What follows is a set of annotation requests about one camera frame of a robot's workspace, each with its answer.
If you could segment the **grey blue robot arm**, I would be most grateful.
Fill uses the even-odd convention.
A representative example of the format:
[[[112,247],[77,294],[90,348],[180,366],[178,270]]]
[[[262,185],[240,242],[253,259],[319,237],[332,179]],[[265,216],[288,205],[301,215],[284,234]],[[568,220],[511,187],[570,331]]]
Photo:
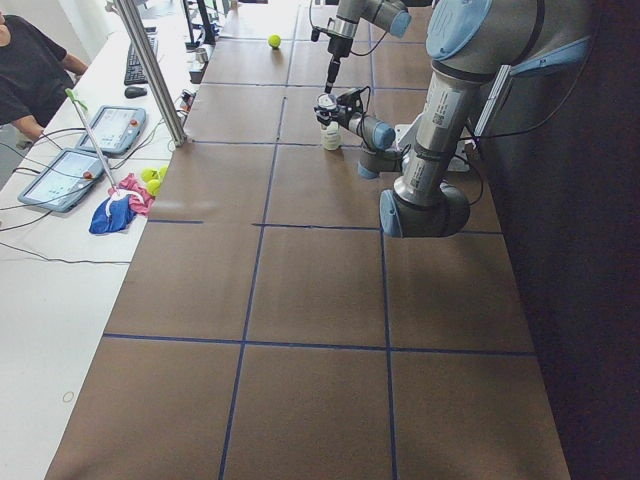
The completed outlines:
[[[391,237],[446,237],[466,224],[466,196],[443,178],[479,88],[509,65],[515,76],[558,71],[580,62],[590,40],[590,1],[439,1],[426,35],[432,77],[409,147],[393,148],[393,129],[366,114],[355,90],[331,90],[340,61],[349,56],[360,21],[395,37],[411,15],[401,1],[341,1],[335,18],[312,35],[326,34],[332,55],[325,90],[314,108],[324,127],[337,124],[362,140],[362,176],[397,171],[380,196],[383,231]]]
[[[345,0],[338,2],[336,17],[330,19],[326,34],[329,37],[328,67],[324,92],[330,94],[337,79],[341,59],[347,58],[361,20],[375,25],[385,33],[402,38],[410,24],[411,15],[402,1]]]

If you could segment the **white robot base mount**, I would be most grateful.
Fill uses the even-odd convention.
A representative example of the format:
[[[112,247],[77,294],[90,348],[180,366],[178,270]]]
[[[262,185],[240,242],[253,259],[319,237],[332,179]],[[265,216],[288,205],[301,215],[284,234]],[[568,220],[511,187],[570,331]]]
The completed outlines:
[[[409,165],[411,152],[415,144],[417,126],[414,123],[396,124],[394,130],[396,134],[395,146],[403,151],[401,171],[404,172]],[[461,140],[457,143],[456,151],[448,166],[448,172],[466,173],[470,170],[466,146],[466,141]]]

